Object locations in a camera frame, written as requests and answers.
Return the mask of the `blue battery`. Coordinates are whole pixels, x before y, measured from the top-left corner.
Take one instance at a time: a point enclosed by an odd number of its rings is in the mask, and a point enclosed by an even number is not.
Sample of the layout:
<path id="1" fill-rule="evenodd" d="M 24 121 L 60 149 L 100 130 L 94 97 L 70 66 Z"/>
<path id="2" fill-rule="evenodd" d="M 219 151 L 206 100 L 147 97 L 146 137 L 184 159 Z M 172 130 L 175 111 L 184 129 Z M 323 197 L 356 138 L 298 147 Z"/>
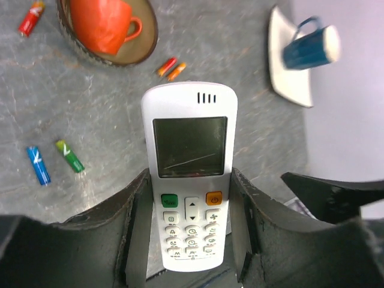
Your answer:
<path id="1" fill-rule="evenodd" d="M 42 155 L 37 146 L 29 146 L 26 148 L 27 155 L 31 161 L 31 164 L 34 168 L 35 174 L 40 185 L 48 185 L 51 180 L 47 172 L 45 163 L 43 161 Z"/>

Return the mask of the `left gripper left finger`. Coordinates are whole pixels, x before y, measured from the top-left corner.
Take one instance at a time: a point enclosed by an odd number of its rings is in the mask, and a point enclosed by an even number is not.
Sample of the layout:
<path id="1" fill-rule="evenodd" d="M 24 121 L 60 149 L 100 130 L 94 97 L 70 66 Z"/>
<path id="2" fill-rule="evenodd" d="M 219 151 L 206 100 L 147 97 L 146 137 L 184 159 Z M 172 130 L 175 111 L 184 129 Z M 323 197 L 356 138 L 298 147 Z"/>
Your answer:
<path id="1" fill-rule="evenodd" d="M 1 216 L 2 287 L 145 287 L 150 175 L 63 223 Z"/>

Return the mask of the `dark blue mug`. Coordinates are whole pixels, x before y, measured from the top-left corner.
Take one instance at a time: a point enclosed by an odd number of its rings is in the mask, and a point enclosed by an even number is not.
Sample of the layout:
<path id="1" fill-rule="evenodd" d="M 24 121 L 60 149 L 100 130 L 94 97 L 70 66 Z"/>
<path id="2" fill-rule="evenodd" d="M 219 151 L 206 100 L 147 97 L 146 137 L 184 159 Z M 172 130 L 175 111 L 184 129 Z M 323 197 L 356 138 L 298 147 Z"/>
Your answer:
<path id="1" fill-rule="evenodd" d="M 298 37 L 306 24 L 313 22 L 313 32 Z M 341 57 L 341 40 L 334 25 L 323 26 L 320 18 L 311 16 L 297 26 L 291 42 L 283 49 L 283 63 L 290 70 L 305 70 L 337 62 Z"/>

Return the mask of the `orange cup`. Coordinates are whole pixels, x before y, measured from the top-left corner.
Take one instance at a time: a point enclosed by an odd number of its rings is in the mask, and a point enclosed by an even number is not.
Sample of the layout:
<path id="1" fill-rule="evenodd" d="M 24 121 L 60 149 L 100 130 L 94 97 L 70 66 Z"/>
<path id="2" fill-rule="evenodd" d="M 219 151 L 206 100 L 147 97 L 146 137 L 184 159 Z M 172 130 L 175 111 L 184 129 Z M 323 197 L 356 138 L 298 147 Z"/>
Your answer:
<path id="1" fill-rule="evenodd" d="M 142 32 L 142 21 L 124 1 L 76 0 L 69 7 L 76 37 L 92 52 L 116 55 Z"/>

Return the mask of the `red orange battery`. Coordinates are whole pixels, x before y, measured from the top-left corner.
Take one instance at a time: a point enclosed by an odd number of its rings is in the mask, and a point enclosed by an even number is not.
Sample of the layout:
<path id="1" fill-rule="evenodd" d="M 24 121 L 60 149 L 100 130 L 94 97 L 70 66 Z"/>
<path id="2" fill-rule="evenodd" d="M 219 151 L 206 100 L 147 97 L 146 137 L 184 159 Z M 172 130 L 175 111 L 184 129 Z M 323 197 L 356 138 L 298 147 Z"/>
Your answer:
<path id="1" fill-rule="evenodd" d="M 161 67 L 157 70 L 157 74 L 163 77 L 175 64 L 177 63 L 176 57 L 169 58 Z"/>

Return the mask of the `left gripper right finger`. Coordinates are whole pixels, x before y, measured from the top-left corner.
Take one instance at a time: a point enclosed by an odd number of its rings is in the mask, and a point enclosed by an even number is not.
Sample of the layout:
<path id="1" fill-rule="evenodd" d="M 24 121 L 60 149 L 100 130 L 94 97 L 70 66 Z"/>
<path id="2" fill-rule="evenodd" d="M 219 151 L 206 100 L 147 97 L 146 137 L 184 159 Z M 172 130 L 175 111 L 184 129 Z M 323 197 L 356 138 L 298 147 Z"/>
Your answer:
<path id="1" fill-rule="evenodd" d="M 383 220 L 331 224 L 230 179 L 236 276 L 244 287 L 382 287 Z"/>

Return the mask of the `white square plate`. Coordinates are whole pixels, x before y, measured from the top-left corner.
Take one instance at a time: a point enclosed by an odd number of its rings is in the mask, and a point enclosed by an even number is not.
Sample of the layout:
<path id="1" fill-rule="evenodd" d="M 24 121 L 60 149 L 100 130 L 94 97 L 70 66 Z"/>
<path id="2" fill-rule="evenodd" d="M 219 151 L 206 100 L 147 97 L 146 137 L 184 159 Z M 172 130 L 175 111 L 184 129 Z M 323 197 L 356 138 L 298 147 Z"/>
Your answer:
<path id="1" fill-rule="evenodd" d="M 273 6 L 268 23 L 268 68 L 275 93 L 302 107 L 313 106 L 310 71 L 297 68 L 294 63 L 293 41 L 305 34 L 297 32 L 279 6 Z"/>

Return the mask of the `red battery by bowl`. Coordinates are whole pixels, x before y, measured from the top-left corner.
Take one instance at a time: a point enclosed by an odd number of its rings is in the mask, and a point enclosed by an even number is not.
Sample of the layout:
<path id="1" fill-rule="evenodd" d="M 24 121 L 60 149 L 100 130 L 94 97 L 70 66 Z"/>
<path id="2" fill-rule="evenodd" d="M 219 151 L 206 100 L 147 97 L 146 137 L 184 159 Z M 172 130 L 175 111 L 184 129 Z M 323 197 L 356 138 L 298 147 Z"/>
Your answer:
<path id="1" fill-rule="evenodd" d="M 18 32 L 23 37 L 29 37 L 32 30 L 35 28 L 38 23 L 41 15 L 45 9 L 44 1 L 35 1 L 29 8 L 27 14 L 19 25 Z"/>

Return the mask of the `white remote control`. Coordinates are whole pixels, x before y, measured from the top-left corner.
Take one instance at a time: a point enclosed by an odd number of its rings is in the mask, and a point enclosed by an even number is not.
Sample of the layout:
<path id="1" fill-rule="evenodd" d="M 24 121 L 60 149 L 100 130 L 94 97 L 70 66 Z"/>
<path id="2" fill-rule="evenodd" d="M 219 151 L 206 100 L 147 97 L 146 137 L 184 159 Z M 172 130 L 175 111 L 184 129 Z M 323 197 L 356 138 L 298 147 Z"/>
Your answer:
<path id="1" fill-rule="evenodd" d="M 197 272 L 224 258 L 238 98 L 226 85 L 147 90 L 143 126 L 163 266 Z"/>

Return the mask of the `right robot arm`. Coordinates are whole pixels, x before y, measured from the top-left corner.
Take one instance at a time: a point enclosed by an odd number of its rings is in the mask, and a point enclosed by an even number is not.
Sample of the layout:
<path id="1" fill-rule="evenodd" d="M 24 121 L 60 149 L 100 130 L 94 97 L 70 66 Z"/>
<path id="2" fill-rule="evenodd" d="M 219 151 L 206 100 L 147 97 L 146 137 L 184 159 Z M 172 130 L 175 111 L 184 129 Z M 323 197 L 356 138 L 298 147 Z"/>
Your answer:
<path id="1" fill-rule="evenodd" d="M 337 224 L 355 218 L 360 207 L 383 199 L 383 181 L 342 182 L 286 172 L 283 182 L 318 220 Z"/>

